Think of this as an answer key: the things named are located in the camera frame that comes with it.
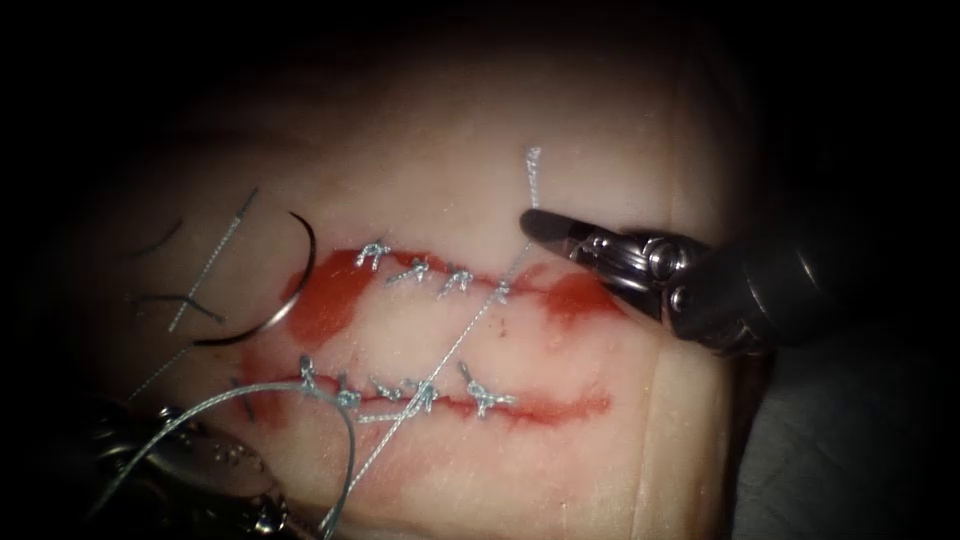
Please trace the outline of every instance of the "red blood stain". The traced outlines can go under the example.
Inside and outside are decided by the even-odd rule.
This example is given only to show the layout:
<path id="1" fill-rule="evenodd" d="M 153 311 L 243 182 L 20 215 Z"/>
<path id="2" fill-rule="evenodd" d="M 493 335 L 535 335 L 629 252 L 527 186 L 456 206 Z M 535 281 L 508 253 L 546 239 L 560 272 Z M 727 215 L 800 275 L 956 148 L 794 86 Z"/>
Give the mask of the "red blood stain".
<path id="1" fill-rule="evenodd" d="M 588 273 L 567 274 L 557 280 L 538 301 L 547 314 L 547 322 L 556 322 L 563 330 L 571 330 L 578 320 L 596 315 L 625 317 L 610 293 Z"/>
<path id="2" fill-rule="evenodd" d="M 360 295 L 377 277 L 370 271 L 369 265 L 361 268 L 355 266 L 358 253 L 355 250 L 334 251 L 318 265 L 302 291 L 299 301 L 284 320 L 284 326 L 289 335 L 302 350 L 316 351 L 353 321 Z M 427 262 L 431 271 L 447 271 L 444 261 L 428 252 L 401 251 L 393 252 L 387 257 L 394 258 L 406 267 L 412 267 L 413 259 L 417 258 Z M 542 277 L 548 268 L 549 265 L 546 263 L 535 264 L 511 284 L 511 296 L 535 299 L 546 313 L 548 323 L 558 324 L 563 331 L 570 331 L 579 320 L 596 315 L 624 316 L 620 308 L 610 299 L 609 293 L 593 275 L 587 272 L 567 274 L 545 288 L 537 286 L 534 282 Z M 290 277 L 282 298 L 289 296 L 301 276 L 302 272 L 298 272 Z M 493 288 L 499 282 L 499 277 L 480 276 L 474 281 Z M 501 332 L 501 337 L 504 335 L 506 335 L 506 329 Z M 243 354 L 240 370 L 244 384 L 299 380 L 299 374 L 294 373 L 292 368 L 288 374 L 284 375 L 282 372 L 286 369 L 279 363 L 261 358 L 249 349 Z M 330 377 L 318 376 L 317 384 L 330 393 L 339 390 L 337 382 Z M 488 410 L 488 414 L 502 415 L 518 423 L 558 426 L 565 422 L 585 420 L 590 416 L 603 414 L 611 406 L 610 395 L 595 385 L 587 387 L 579 398 L 569 402 L 551 399 L 542 392 L 527 394 L 521 392 L 514 395 L 518 398 L 516 405 L 495 407 Z M 250 397 L 258 420 L 265 419 L 265 423 L 271 427 L 282 427 L 286 423 L 280 407 L 279 394 L 253 394 Z M 395 404 L 398 411 L 407 402 L 401 401 L 402 403 Z M 361 403 L 388 403 L 388 400 L 368 391 L 363 394 Z M 459 412 L 464 417 L 476 414 L 476 403 L 472 398 L 455 400 L 450 397 L 441 397 L 434 402 L 434 405 Z M 242 403 L 240 407 L 238 410 L 246 416 L 247 412 Z"/>
<path id="3" fill-rule="evenodd" d="M 287 314 L 285 326 L 304 350 L 319 349 L 353 321 L 357 300 L 375 276 L 369 265 L 356 267 L 357 253 L 334 251 L 314 268 L 300 299 Z M 290 276 L 281 298 L 289 297 L 302 276 L 303 272 Z"/>

